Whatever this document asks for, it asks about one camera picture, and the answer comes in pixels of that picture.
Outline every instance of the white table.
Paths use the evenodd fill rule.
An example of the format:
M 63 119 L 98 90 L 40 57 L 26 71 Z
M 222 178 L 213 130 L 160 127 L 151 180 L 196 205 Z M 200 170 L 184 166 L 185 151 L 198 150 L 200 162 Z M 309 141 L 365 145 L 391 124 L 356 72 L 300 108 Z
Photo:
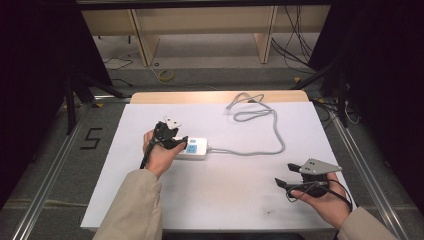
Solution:
M 266 96 L 293 94 L 284 91 L 263 93 Z M 178 94 L 190 98 L 202 93 L 176 93 L 173 97 Z M 235 92 L 204 93 L 208 94 L 224 94 L 231 99 L 236 95 Z M 312 103 L 301 101 L 268 103 L 278 113 L 278 128 L 286 143 L 281 154 L 240 157 L 211 153 L 204 161 L 174 161 L 171 169 L 161 177 L 164 230 L 248 232 L 332 228 L 309 205 L 300 201 L 290 203 L 285 190 L 277 187 L 274 181 L 275 177 L 289 182 L 301 180 L 300 174 L 288 170 L 287 163 L 302 165 L 312 157 L 337 165 Z M 140 165 L 143 134 L 153 129 L 157 121 L 163 121 L 164 115 L 183 123 L 179 136 L 204 137 L 212 147 L 242 152 L 279 148 L 272 129 L 272 116 L 247 123 L 232 119 L 235 111 L 262 107 L 241 104 L 228 112 L 226 105 L 127 105 L 81 227 L 96 230 L 100 226 L 125 175 Z M 346 186 L 341 173 L 338 177 Z

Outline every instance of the tripod leg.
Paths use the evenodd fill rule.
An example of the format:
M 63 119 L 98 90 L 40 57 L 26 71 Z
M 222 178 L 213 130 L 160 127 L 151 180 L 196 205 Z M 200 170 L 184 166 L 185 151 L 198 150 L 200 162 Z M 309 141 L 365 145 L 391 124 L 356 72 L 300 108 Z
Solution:
M 339 81 L 339 100 L 337 103 L 337 112 L 340 122 L 343 127 L 347 128 L 346 113 L 344 111 L 346 107 L 346 79 L 343 70 L 340 70 L 340 81 Z
M 327 65 L 325 68 L 321 69 L 320 71 L 316 72 L 314 75 L 312 75 L 311 77 L 309 77 L 308 79 L 306 79 L 305 81 L 302 81 L 301 83 L 299 83 L 298 85 L 292 87 L 290 90 L 300 90 L 305 88 L 306 86 L 308 86 L 311 83 L 314 83 L 315 81 L 319 80 L 320 78 L 324 77 L 325 75 L 327 75 L 331 70 L 332 70 L 333 64 L 330 63 L 329 65 Z
M 112 87 L 109 87 L 109 86 L 97 81 L 96 79 L 84 74 L 84 73 L 77 73 L 76 77 L 78 77 L 79 79 L 83 80 L 86 83 L 90 83 L 90 84 L 100 88 L 101 90 L 103 90 L 107 93 L 112 94 L 113 96 L 115 96 L 117 98 L 131 98 L 131 95 L 126 95 L 126 94 L 123 94 L 119 91 L 116 91 Z
M 71 79 L 68 77 L 65 81 L 65 97 L 66 97 L 66 110 L 68 112 L 68 131 L 66 135 L 69 135 L 74 129 L 74 126 L 77 122 L 75 114 L 75 103 L 74 96 L 72 92 Z

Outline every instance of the metal rail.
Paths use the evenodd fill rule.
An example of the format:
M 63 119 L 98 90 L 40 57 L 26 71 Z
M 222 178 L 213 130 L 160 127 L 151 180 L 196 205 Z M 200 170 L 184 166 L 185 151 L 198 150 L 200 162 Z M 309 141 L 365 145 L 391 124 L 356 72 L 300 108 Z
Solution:
M 399 216 L 391 206 L 389 200 L 375 179 L 374 174 L 369 168 L 364 156 L 356 145 L 355 140 L 350 134 L 349 129 L 344 128 L 342 123 L 336 118 L 334 121 L 337 131 L 339 132 L 362 180 L 367 187 L 371 198 L 373 199 L 378 211 L 380 212 L 384 223 L 387 228 L 400 240 L 408 240 L 409 237 L 400 222 Z
M 91 104 L 83 104 L 80 108 L 78 119 L 73 131 L 66 136 L 65 142 L 62 144 L 58 154 L 56 155 L 52 166 L 50 167 L 49 172 L 44 178 L 43 183 L 41 184 L 37 194 L 31 202 L 31 205 L 28 207 L 25 215 L 21 219 L 15 233 L 13 235 L 13 240 L 23 240 L 28 239 L 38 216 L 40 215 L 44 203 L 47 200 L 47 197 L 52 190 L 57 177 L 60 174 L 60 171 L 63 167 L 63 164 L 66 161 L 66 158 L 71 150 L 71 147 L 75 141 L 76 136 L 80 130 L 80 127 L 91 108 Z

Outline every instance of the cable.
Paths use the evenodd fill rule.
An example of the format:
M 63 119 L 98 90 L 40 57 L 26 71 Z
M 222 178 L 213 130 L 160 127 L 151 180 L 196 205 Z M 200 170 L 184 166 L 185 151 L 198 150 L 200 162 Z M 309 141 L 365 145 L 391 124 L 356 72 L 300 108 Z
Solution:
M 321 119 L 321 118 L 319 119 L 321 122 L 326 122 L 326 121 L 328 121 L 330 119 L 330 112 L 329 112 L 329 110 L 324 105 L 319 105 L 319 104 L 316 105 L 316 104 L 314 104 L 314 106 L 324 109 L 325 112 L 327 113 L 327 117 L 325 119 Z
M 300 8 L 299 8 L 299 6 L 297 6 L 297 9 L 296 9 L 296 14 L 297 14 L 297 16 L 296 16 L 296 24 L 293 24 L 293 20 L 292 20 L 292 18 L 291 18 L 291 16 L 290 16 L 290 14 L 289 14 L 289 11 L 288 11 L 288 9 L 287 9 L 287 6 L 284 6 L 284 8 L 285 8 L 285 10 L 286 10 L 287 17 L 289 18 L 290 24 L 291 24 L 291 26 L 292 26 L 292 28 L 293 28 L 292 36 L 293 36 L 293 34 L 296 34 L 297 38 L 299 39 L 300 49 L 302 50 L 303 57 L 305 58 L 305 60 L 306 60 L 306 61 L 308 61 L 308 58 L 306 57 L 306 55 L 308 55 L 308 56 L 309 56 L 309 52 L 308 52 L 308 51 L 307 51 L 307 49 L 304 47 L 304 44 L 303 44 L 303 41 L 302 41 L 302 37 L 301 37 L 301 36 L 300 36 L 300 34 L 298 33 L 298 32 L 299 32 L 299 30 L 297 30 L 297 29 L 299 29 L 299 28 L 300 28 L 300 27 L 299 27 L 299 26 L 300 26 L 300 24 L 299 24 Z
M 279 45 L 279 44 L 275 41 L 275 39 L 274 39 L 274 38 L 271 38 L 271 40 L 272 40 L 272 42 L 271 42 L 272 47 L 274 47 L 274 49 L 275 49 L 275 50 L 276 50 L 279 54 L 283 55 L 284 57 L 286 57 L 286 58 L 288 58 L 288 59 L 290 59 L 290 60 L 293 60 L 293 61 L 296 61 L 296 62 L 300 62 L 300 63 L 304 64 L 305 66 L 307 66 L 307 65 L 308 65 L 306 62 L 302 61 L 300 58 L 296 57 L 295 55 L 293 55 L 292 53 L 290 53 L 289 51 L 287 51 L 286 49 L 284 49 L 283 47 L 281 47 L 281 46 L 280 46 L 280 45 Z
M 129 82 L 127 82 L 127 81 L 125 81 L 124 79 L 122 79 L 122 78 L 112 78 L 112 81 L 121 81 L 121 82 L 124 82 L 124 83 L 126 83 L 128 86 L 130 86 L 130 87 L 133 87 L 134 85 L 132 85 L 131 83 L 129 83 Z
M 305 194 L 307 194 L 309 192 L 309 190 L 311 190 L 313 187 L 317 187 L 317 188 L 320 188 L 320 189 L 326 191 L 327 193 L 333 194 L 334 196 L 336 196 L 337 198 L 339 198 L 340 200 L 342 200 L 343 202 L 345 202 L 346 205 L 349 207 L 349 211 L 352 212 L 352 210 L 353 210 L 352 197 L 350 196 L 350 194 L 347 191 L 347 189 L 339 181 L 336 181 L 336 180 L 333 180 L 333 179 L 328 179 L 328 181 L 335 182 L 335 183 L 339 184 L 343 188 L 343 190 L 346 192 L 347 196 L 349 197 L 349 200 L 347 198 L 343 197 L 342 195 L 334 192 L 333 190 L 321 186 L 320 183 L 317 182 L 317 181 L 315 181 L 315 182 L 301 183 L 299 185 L 296 185 L 296 186 L 290 188 L 289 190 L 286 191 L 286 197 L 289 200 L 289 202 L 292 202 L 293 203 L 293 202 L 296 202 L 297 200 L 299 200 L 300 198 L 302 198 L 302 196 L 305 195 Z M 310 186 L 305 191 L 302 191 L 303 193 L 302 193 L 302 195 L 299 198 L 295 198 L 294 200 L 290 199 L 289 194 L 290 194 L 290 192 L 292 190 L 299 189 L 299 188 L 301 188 L 303 186 L 308 186 L 308 185 L 310 185 Z
M 247 96 L 247 97 L 243 98 L 243 99 L 239 99 L 240 96 Z M 226 154 L 233 154 L 233 155 L 237 155 L 237 156 L 275 155 L 275 154 L 279 154 L 279 153 L 283 152 L 284 149 L 285 149 L 285 143 L 284 143 L 284 140 L 281 137 L 280 133 L 278 132 L 277 112 L 274 109 L 270 108 L 268 105 L 262 103 L 261 101 L 262 101 L 263 98 L 264 98 L 264 94 L 259 94 L 259 95 L 252 97 L 249 94 L 243 92 L 243 93 L 238 94 L 234 98 L 234 100 L 226 107 L 226 109 L 229 110 L 234 105 L 236 105 L 237 103 L 239 103 L 241 101 L 245 101 L 245 100 L 253 101 L 254 103 L 257 103 L 257 104 L 265 107 L 265 109 L 263 109 L 263 110 L 238 112 L 233 116 L 233 119 L 236 122 L 247 122 L 247 121 L 250 121 L 250 120 L 258 118 L 258 117 L 263 117 L 263 116 L 266 116 L 268 114 L 273 114 L 274 115 L 274 123 L 273 123 L 274 133 L 277 136 L 277 139 L 281 144 L 281 148 L 278 151 L 274 151 L 274 152 L 257 151 L 257 152 L 241 153 L 241 152 L 236 152 L 236 151 L 233 151 L 233 150 L 223 149 L 223 148 L 209 148 L 208 152 L 226 153 Z M 243 116 L 243 115 L 253 115 L 253 116 L 247 117 L 247 118 L 240 118 L 240 116 Z
M 132 63 L 133 63 L 133 60 L 129 60 L 129 59 L 122 59 L 122 58 L 119 58 L 119 57 L 112 57 L 112 58 L 110 58 L 109 60 L 107 60 L 107 61 L 105 61 L 105 62 L 103 62 L 103 63 L 108 63 L 108 62 L 110 62 L 112 59 L 118 59 L 118 60 L 126 61 L 126 62 L 129 62 L 129 63 L 127 63 L 127 64 L 125 64 L 125 65 L 122 65 L 122 66 L 120 66 L 120 67 L 118 67 L 118 68 L 108 68 L 109 70 L 118 70 L 118 69 L 121 69 L 121 68 L 126 67 L 126 66 L 128 66 L 128 65 L 130 65 L 130 64 L 132 64 Z
M 311 58 L 312 49 L 309 47 L 308 43 L 305 41 L 305 38 L 303 37 L 302 33 L 302 6 L 297 6 L 297 20 L 299 24 L 297 25 L 297 37 L 299 39 L 301 47 L 305 50 L 306 55 L 308 55 L 308 58 Z
M 347 112 L 347 105 L 349 104 L 348 101 L 345 102 L 345 113 L 346 113 L 346 117 L 347 119 L 349 119 L 349 121 L 353 124 L 358 124 L 359 120 L 361 119 L 361 117 L 358 116 L 358 119 L 356 119 L 356 121 L 353 121 L 350 117 L 349 117 L 349 113 Z
M 206 88 L 210 88 L 216 91 L 221 91 L 221 89 L 215 88 L 215 87 L 211 87 L 211 86 L 207 86 L 207 85 L 182 85 L 182 84 L 172 84 L 172 83 L 164 83 L 161 78 L 157 75 L 157 73 L 155 72 L 155 70 L 153 70 L 152 67 L 150 67 L 150 65 L 148 65 L 149 69 L 152 70 L 153 74 L 156 76 L 156 79 L 159 81 L 160 84 L 162 85 L 167 85 L 167 86 L 176 86 L 176 87 L 187 87 L 187 88 L 195 88 L 195 87 L 206 87 Z
M 328 126 L 330 126 L 330 124 L 334 121 L 334 119 L 336 119 L 338 116 L 334 116 L 333 119 L 331 119 L 331 121 L 329 123 L 327 123 L 327 125 L 324 127 L 324 131 L 327 129 Z

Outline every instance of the black tool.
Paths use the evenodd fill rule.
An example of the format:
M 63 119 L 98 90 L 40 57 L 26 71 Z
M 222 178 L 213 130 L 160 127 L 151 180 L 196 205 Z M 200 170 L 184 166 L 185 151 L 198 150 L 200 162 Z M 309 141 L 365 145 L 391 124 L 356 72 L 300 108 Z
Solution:
M 306 161 L 306 163 L 302 166 L 289 163 L 288 167 L 290 171 L 300 173 L 302 176 L 302 182 L 296 184 L 288 184 L 285 181 L 275 178 L 277 185 L 287 191 L 288 198 L 294 198 L 290 193 L 292 190 L 305 192 L 315 198 L 324 196 L 330 191 L 327 173 L 342 170 L 339 166 L 313 158 L 308 159 L 308 161 Z
M 173 149 L 178 144 L 185 142 L 185 147 L 187 147 L 188 136 L 185 136 L 180 140 L 176 140 L 174 137 L 177 135 L 177 133 L 178 128 L 169 129 L 166 123 L 159 121 L 153 130 L 153 137 L 150 139 L 149 145 L 147 146 L 147 149 L 144 153 L 140 169 L 143 169 L 146 166 L 147 162 L 149 161 L 150 153 L 156 144 L 159 144 L 161 147 L 166 149 Z

